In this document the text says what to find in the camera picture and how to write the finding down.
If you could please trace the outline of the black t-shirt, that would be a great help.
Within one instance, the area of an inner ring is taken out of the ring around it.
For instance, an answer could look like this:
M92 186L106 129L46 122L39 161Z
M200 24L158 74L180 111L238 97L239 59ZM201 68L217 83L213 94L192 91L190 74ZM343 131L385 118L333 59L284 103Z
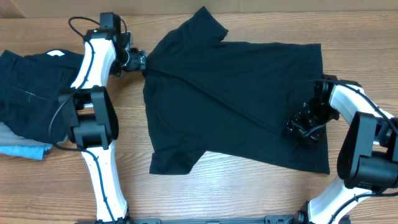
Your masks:
M147 56L149 172L188 174L211 151L328 174L326 137L306 145L285 132L323 74L320 44L227 42L227 33L202 7Z

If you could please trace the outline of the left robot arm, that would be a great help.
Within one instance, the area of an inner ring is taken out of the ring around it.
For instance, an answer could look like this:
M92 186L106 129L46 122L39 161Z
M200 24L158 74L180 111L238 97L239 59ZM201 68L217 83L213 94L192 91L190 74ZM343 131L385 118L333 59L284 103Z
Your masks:
M118 117L106 85L110 75L143 71L146 52L132 47L132 34L113 12L102 12L97 28L82 36L85 54L75 81L60 92L68 139L82 154L96 199L95 223L132 223L116 167Z

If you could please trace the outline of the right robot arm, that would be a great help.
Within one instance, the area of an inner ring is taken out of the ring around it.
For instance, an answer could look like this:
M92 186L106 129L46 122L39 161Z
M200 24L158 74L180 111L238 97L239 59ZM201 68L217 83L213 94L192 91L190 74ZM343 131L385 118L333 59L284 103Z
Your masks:
M326 124L343 117L349 130L337 159L337 175L316 198L305 202L290 223L350 223L349 212L371 197L397 192L397 118L368 98L351 80L323 75L312 80L315 96L287 122L300 143L316 144Z

